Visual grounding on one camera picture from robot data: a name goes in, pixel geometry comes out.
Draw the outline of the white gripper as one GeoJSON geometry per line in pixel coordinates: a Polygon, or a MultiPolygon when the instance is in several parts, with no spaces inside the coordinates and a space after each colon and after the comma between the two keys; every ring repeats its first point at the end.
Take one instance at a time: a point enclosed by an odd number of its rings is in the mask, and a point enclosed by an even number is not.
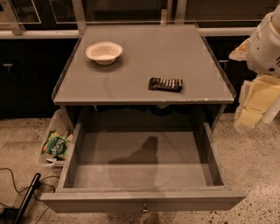
{"type": "Polygon", "coordinates": [[[245,80],[234,115],[237,131],[252,130],[259,122],[270,124],[280,111],[280,14],[273,11],[230,54],[236,61],[247,61],[258,75],[245,80]]]}

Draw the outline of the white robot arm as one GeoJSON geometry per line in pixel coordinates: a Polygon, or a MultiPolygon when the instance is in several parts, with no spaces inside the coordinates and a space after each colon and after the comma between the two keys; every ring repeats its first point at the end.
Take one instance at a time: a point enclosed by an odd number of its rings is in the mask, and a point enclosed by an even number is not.
{"type": "Polygon", "coordinates": [[[259,122],[271,123],[280,110],[280,5],[263,18],[229,58],[245,61],[247,68],[256,73],[241,87],[235,129],[245,132],[259,122]]]}

